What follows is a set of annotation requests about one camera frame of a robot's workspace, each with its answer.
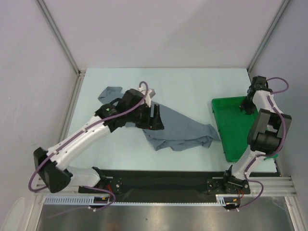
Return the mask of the grey-blue t shirt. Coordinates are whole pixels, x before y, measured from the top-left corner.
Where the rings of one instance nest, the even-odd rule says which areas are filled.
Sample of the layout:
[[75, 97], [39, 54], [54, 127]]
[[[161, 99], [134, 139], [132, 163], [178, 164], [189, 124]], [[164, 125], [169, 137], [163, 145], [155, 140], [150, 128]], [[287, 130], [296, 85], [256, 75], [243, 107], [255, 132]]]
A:
[[164, 130], [143, 130], [146, 139], [156, 151], [168, 147], [177, 152], [197, 146], [208, 148], [212, 141], [220, 141], [211, 124], [199, 123], [162, 104], [160, 116]]

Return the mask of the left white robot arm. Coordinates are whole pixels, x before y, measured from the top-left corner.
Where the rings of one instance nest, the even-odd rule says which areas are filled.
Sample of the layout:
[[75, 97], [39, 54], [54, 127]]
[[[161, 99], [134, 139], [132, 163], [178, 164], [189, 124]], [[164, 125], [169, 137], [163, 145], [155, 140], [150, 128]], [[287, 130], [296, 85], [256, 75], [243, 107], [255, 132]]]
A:
[[100, 193], [109, 188], [109, 180], [97, 167], [76, 168], [71, 162], [97, 140], [132, 123], [137, 128], [163, 130], [160, 106], [151, 104], [153, 89], [140, 87], [127, 90], [120, 98], [104, 103], [78, 131], [47, 150], [39, 147], [34, 153], [35, 174], [51, 193], [67, 186], [78, 186], [80, 193]]

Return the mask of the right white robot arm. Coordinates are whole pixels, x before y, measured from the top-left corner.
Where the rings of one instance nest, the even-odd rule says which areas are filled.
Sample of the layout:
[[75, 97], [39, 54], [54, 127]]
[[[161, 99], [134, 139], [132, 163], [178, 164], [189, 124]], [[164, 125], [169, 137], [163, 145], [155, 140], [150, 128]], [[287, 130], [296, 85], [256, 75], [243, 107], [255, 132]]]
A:
[[258, 114], [247, 135], [248, 147], [241, 158], [224, 172], [222, 188], [227, 193], [236, 193], [249, 187], [252, 170], [264, 159], [273, 157], [282, 149], [292, 118], [277, 106], [274, 95], [289, 89], [273, 91], [269, 88], [270, 79], [262, 76], [253, 77], [247, 96], [240, 104], [240, 110]]

